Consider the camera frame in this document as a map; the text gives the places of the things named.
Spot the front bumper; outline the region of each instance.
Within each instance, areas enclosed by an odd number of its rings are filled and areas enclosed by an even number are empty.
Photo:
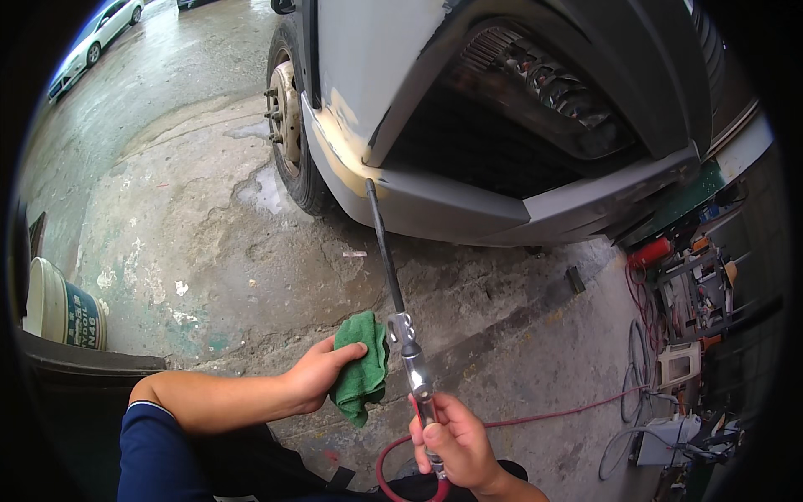
[[[365,179],[372,178],[387,230],[423,239],[493,247],[594,239],[613,225],[624,230],[646,217],[651,195],[672,184],[686,184],[699,170],[691,143],[658,161],[639,161],[602,178],[519,200],[410,165],[363,165],[342,132],[321,120],[325,112],[312,109],[306,92],[301,104],[312,159],[346,214],[373,225],[365,194]]]
[[[81,77],[83,70],[84,65],[76,58],[76,61],[70,66],[70,68],[63,72],[59,76],[59,79],[47,89],[47,100],[50,103],[53,103],[59,98],[59,96],[67,92]]]

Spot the forearm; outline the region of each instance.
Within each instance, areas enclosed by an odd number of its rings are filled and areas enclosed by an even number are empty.
[[[221,378],[165,371],[140,380],[130,402],[155,402],[190,434],[217,434],[299,413],[281,377]]]
[[[496,480],[482,489],[471,490],[479,502],[549,502],[544,493],[530,483],[502,470]]]

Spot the car headlight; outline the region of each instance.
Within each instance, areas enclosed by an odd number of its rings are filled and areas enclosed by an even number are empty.
[[[634,143],[597,92],[512,27],[477,33],[444,80],[578,159],[601,158]]]

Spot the person's arm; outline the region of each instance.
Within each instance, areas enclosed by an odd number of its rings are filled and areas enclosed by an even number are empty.
[[[449,481],[469,488],[479,502],[548,502],[544,493],[530,483],[502,469],[496,461],[485,426],[455,396],[437,392],[433,396],[438,420],[422,430],[418,417],[410,422],[418,470],[432,467],[425,446],[440,455]]]
[[[334,338],[313,345],[278,377],[222,378],[165,371],[140,380],[129,403],[150,401],[169,411],[190,434],[217,434],[320,409],[343,366],[363,357],[363,343],[334,348]]]

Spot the wet floor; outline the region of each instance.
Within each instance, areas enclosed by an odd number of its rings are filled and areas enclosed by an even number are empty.
[[[267,0],[180,14],[170,0],[151,2],[43,110],[22,180],[29,218],[47,212],[43,256],[102,299],[109,350],[163,356],[174,369],[277,374],[353,313],[391,312],[373,230],[342,214],[304,214],[275,171],[261,92],[277,22]],[[606,241],[541,259],[391,242],[436,385],[480,417],[562,410],[619,391],[636,310],[622,254]],[[565,278],[570,266],[586,282],[579,296]],[[410,418],[395,352],[389,367],[385,402],[365,429],[327,403],[273,424],[279,438],[319,474],[343,465],[357,471],[352,488],[373,486],[376,455]],[[655,470],[596,479],[621,428],[614,403],[491,439],[554,500],[619,500],[634,480],[648,495]],[[386,472],[408,456],[394,453]]]

